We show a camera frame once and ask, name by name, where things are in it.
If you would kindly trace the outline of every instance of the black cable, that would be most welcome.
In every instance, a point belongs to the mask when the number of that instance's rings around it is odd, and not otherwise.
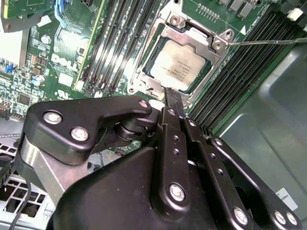
[[[24,203],[21,205],[20,209],[18,210],[18,212],[16,213],[16,216],[14,218],[14,220],[12,221],[9,230],[14,230],[15,226],[16,226],[16,222],[22,212],[22,210],[24,209],[24,207],[26,206],[26,204],[28,203],[30,196],[31,196],[31,183],[30,182],[26,182],[27,186],[28,186],[28,192],[27,192],[27,196],[24,199]]]

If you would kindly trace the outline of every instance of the ram slot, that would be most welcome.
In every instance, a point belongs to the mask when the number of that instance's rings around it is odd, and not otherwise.
[[[269,14],[266,14],[261,22],[258,23],[258,26],[254,28],[252,33],[247,37],[247,41],[256,41],[259,39],[263,31],[266,30],[268,25],[273,21],[272,18],[270,18]],[[233,57],[230,59],[230,61],[227,63],[227,65],[222,69],[221,73],[217,76],[216,80],[210,85],[208,90],[205,92],[205,94],[202,96],[202,99],[199,101],[199,103],[193,108],[193,110],[190,112],[190,116],[201,119],[199,116],[201,114],[204,114],[204,110],[207,106],[207,103],[209,103],[211,100],[214,99],[215,94],[217,93],[216,89],[218,87],[223,87],[225,84],[227,84],[227,81],[231,81],[231,76],[229,76],[229,66],[231,66],[233,69],[236,68],[237,65],[242,63],[242,59],[245,54],[248,54],[248,51],[251,49],[251,46],[242,46],[240,47],[236,53],[233,55]]]
[[[119,84],[120,79],[122,78],[122,75],[124,73],[125,67],[131,56],[133,55],[135,48],[138,44],[138,41],[147,25],[148,20],[150,19],[151,12],[154,10],[155,7],[155,1],[150,1],[147,0],[146,5],[144,7],[143,13],[142,13],[142,18],[139,23],[139,28],[135,28],[134,35],[133,35],[133,40],[132,42],[128,45],[128,51],[125,53],[123,61],[121,65],[119,66],[118,70],[115,73],[113,83],[109,89],[109,93],[113,94]]]
[[[127,42],[129,34],[130,34],[133,26],[135,25],[136,21],[137,21],[137,18],[139,16],[140,11],[141,11],[142,5],[143,5],[143,0],[137,0],[137,1],[134,1],[133,6],[131,6],[131,8],[133,8],[133,10],[130,11],[130,13],[129,13],[129,16],[128,16],[129,20],[128,20],[128,23],[126,24],[126,28],[124,29],[124,34],[123,34],[123,36],[121,36],[119,43],[118,43],[118,46],[116,47],[114,55],[112,56],[112,59],[110,61],[110,64],[108,65],[108,67],[105,71],[105,74],[104,74],[104,77],[103,77],[103,80],[102,80],[102,85],[104,87],[107,87],[108,84],[109,84],[109,81],[110,81],[110,78],[112,76],[114,67],[115,67],[115,65],[118,61],[118,58],[120,56],[122,49],[124,48],[124,46]]]
[[[290,33],[287,33],[287,36],[285,36],[283,38],[283,40],[287,40],[287,39],[293,39],[294,38],[294,32],[290,31]],[[268,64],[266,64],[266,62],[271,62],[272,60],[274,60],[283,50],[284,46],[275,46],[272,50],[273,55],[269,55],[269,58],[264,58],[262,60],[263,64],[260,64],[259,67],[260,69],[258,70],[259,73],[262,73],[267,67]],[[208,124],[209,127],[213,128],[216,125],[219,124],[219,122],[222,120],[222,118],[229,112],[229,110],[235,105],[235,103],[237,101],[240,100],[241,97],[244,96],[245,93],[247,93],[247,91],[250,89],[250,87],[255,84],[258,81],[258,76],[260,75],[259,73],[253,73],[252,76],[254,76],[253,78],[251,78],[249,80],[249,83],[247,85],[244,85],[243,87],[240,87],[240,90],[231,98],[229,98],[229,100],[227,100],[226,102],[223,103],[223,105],[221,105],[221,108],[224,109],[220,109],[218,112],[215,112],[216,117],[218,117],[217,119],[210,117],[210,123]]]
[[[269,11],[246,40],[284,40],[295,34],[295,27]],[[189,115],[213,130],[282,50],[276,45],[239,47]]]
[[[90,62],[89,67],[86,68],[86,70],[82,74],[82,77],[81,77],[82,81],[87,81],[88,79],[91,79],[93,74],[94,74],[94,69],[96,67],[95,65],[97,64],[96,63],[96,56],[97,56],[99,48],[101,47],[101,44],[104,40],[104,36],[105,36],[105,34],[107,34],[109,24],[114,21],[112,19],[112,14],[113,14],[113,12],[116,11],[116,9],[117,9],[116,1],[109,0],[108,5],[106,7],[107,15],[106,15],[106,18],[104,19],[105,23],[103,24],[103,28],[102,28],[100,34],[96,38],[95,48],[94,48],[94,51],[93,51],[93,54],[92,54],[92,60]]]
[[[119,15],[116,18],[115,24],[112,28],[111,33],[110,33],[110,37],[106,41],[106,45],[103,48],[103,53],[102,53],[101,58],[99,60],[99,66],[97,68],[97,71],[94,74],[94,79],[96,81],[95,88],[99,88],[99,89],[103,88],[103,85],[101,85],[102,71],[103,71],[103,68],[106,64],[107,57],[110,54],[110,50],[113,46],[113,43],[116,39],[116,36],[118,35],[118,32],[119,32],[120,27],[121,27],[121,23],[122,23],[125,15],[127,13],[129,5],[130,5],[130,1],[122,1],[121,2]]]
[[[267,31],[270,31],[269,33],[262,35],[262,38],[264,40],[269,40],[271,38],[271,31],[277,30],[279,28],[279,19],[274,20],[269,26],[265,29]],[[244,70],[246,68],[250,68],[251,66],[255,65],[252,63],[255,60],[258,60],[257,54],[262,50],[264,46],[250,46],[248,51],[242,55],[240,61],[238,62],[239,65],[233,68],[232,70],[227,73],[227,76],[224,75],[224,79],[227,79],[228,81],[225,81],[222,85],[218,86],[218,90],[215,91],[214,98],[206,104],[206,107],[203,110],[204,117],[208,115],[209,112],[212,112],[213,109],[215,109],[214,106],[218,106],[219,102],[223,99],[223,96],[226,94],[229,94],[229,90],[235,90],[237,84],[241,84],[244,79],[241,76]]]

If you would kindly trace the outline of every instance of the white label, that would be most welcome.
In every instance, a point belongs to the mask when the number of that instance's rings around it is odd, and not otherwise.
[[[296,210],[298,208],[297,204],[294,202],[290,194],[287,192],[285,188],[279,190],[276,195],[292,210]]]
[[[73,77],[65,74],[65,73],[60,73],[59,74],[59,83],[63,84],[63,85],[67,85],[69,87],[71,87],[73,81]]]
[[[42,27],[44,25],[47,25],[51,22],[51,19],[48,15],[45,15],[42,17],[42,20],[37,24],[38,27]]]

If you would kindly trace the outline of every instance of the electronic chip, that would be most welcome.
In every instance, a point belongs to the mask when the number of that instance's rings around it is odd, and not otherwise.
[[[47,65],[47,59],[43,58],[42,61],[41,61],[41,64],[43,66],[46,66]]]
[[[34,67],[32,69],[32,73],[33,73],[34,76],[41,75],[42,69]]]
[[[40,64],[42,62],[42,58],[41,57],[36,57],[36,64]]]
[[[85,51],[85,49],[83,49],[83,48],[80,48],[80,49],[79,49],[79,53],[80,53],[81,55],[84,54],[84,51]]]
[[[186,91],[205,65],[190,46],[168,40],[157,55],[150,74],[164,87]]]
[[[20,94],[18,102],[21,103],[21,104],[24,104],[24,105],[30,105],[30,100],[31,100],[30,97],[28,97],[24,94]]]

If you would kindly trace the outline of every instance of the metal mounting screw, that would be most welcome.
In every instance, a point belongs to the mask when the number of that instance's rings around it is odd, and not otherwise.
[[[196,126],[195,122],[192,121],[192,120],[189,120],[189,123],[190,123],[190,125],[192,125],[192,126]]]
[[[171,184],[169,187],[169,192],[176,201],[183,201],[185,198],[183,189],[177,184]]]
[[[11,30],[11,28],[12,28],[11,24],[9,24],[9,23],[7,23],[5,27],[6,27],[7,30]]]
[[[213,43],[213,48],[214,48],[215,50],[221,49],[221,48],[222,48],[222,43],[221,43],[221,41],[220,41],[220,40],[216,40],[216,41]]]
[[[78,141],[86,141],[89,137],[88,132],[81,127],[73,128],[71,131],[71,137]]]
[[[240,208],[238,207],[234,208],[234,214],[235,214],[237,221],[239,221],[239,223],[243,225],[248,224],[248,218]]]
[[[215,139],[215,142],[216,142],[219,146],[222,146],[222,145],[223,145],[223,143],[222,143],[218,138]]]
[[[287,212],[287,217],[292,224],[297,225],[297,220],[290,212]]]
[[[173,15],[170,18],[170,22],[172,25],[179,25],[180,24],[180,18],[178,16]]]
[[[144,101],[144,100],[140,100],[139,103],[140,103],[140,105],[141,105],[142,107],[144,107],[144,108],[147,108],[147,107],[148,107],[147,102]]]
[[[176,113],[175,113],[175,111],[174,111],[173,109],[168,109],[167,111],[168,111],[169,114],[171,114],[172,116],[175,116],[175,115],[176,115]]]
[[[62,117],[60,114],[56,112],[47,112],[43,115],[44,121],[49,124],[57,125],[62,122]]]
[[[279,211],[275,211],[274,214],[278,222],[280,222],[283,225],[286,224],[286,219],[283,217],[283,215]]]

